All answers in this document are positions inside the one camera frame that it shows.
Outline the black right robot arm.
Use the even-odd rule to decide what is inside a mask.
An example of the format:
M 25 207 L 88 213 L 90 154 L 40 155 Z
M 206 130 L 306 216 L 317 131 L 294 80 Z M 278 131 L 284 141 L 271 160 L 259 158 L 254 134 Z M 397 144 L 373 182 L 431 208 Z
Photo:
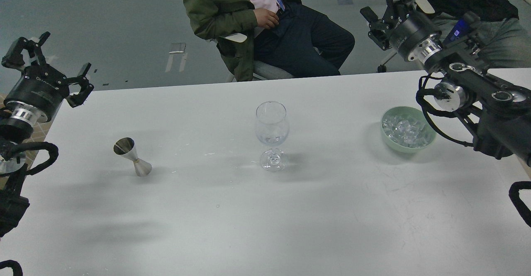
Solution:
M 430 115 L 457 118 L 472 134 L 459 145 L 530 165 L 530 90 L 489 73 L 530 66 L 530 37 L 508 0 L 386 0 L 378 17 L 366 6 L 369 37 L 382 50 L 419 61 L 417 102 L 430 126 L 449 138 Z

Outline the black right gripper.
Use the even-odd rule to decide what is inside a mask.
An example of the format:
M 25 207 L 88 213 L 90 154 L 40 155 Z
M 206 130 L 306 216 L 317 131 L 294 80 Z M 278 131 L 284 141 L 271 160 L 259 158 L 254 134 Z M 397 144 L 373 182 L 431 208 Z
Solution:
M 383 51 L 393 49 L 405 61 L 425 64 L 442 51 L 439 28 L 418 9 L 426 11 L 426 0 L 385 0 L 383 17 L 369 6 L 360 9 L 366 19 L 368 36 Z

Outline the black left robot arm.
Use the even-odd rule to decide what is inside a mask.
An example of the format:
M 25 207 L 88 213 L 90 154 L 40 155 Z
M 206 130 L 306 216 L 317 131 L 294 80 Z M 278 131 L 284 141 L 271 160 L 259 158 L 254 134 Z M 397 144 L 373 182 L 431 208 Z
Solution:
M 21 196 L 25 178 L 42 172 L 58 158 L 56 145 L 29 142 L 35 124 L 55 118 L 64 100 L 70 107 L 80 106 L 94 89 L 87 78 L 91 64 L 68 78 L 47 63 L 41 48 L 50 35 L 44 32 L 38 40 L 18 38 L 1 61 L 2 66 L 21 72 L 1 108 L 1 177 L 6 179 L 0 193 L 2 236 L 17 227 L 29 207 L 28 198 Z

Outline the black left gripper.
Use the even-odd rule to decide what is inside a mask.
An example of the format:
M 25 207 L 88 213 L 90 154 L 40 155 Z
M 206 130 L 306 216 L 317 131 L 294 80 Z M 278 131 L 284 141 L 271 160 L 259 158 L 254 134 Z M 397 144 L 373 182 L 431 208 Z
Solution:
M 11 116 L 3 120 L 5 124 L 49 122 L 55 118 L 63 99 L 75 108 L 82 105 L 94 89 L 87 77 L 91 63 L 84 64 L 78 75 L 71 78 L 47 64 L 41 47 L 49 36 L 50 32 L 44 32 L 37 42 L 20 37 L 2 57 L 2 66 L 21 71 L 21 78 L 4 101 L 11 111 Z M 23 51 L 28 53 L 31 61 L 28 66 Z M 77 85 L 79 91 L 70 94 L 70 85 Z

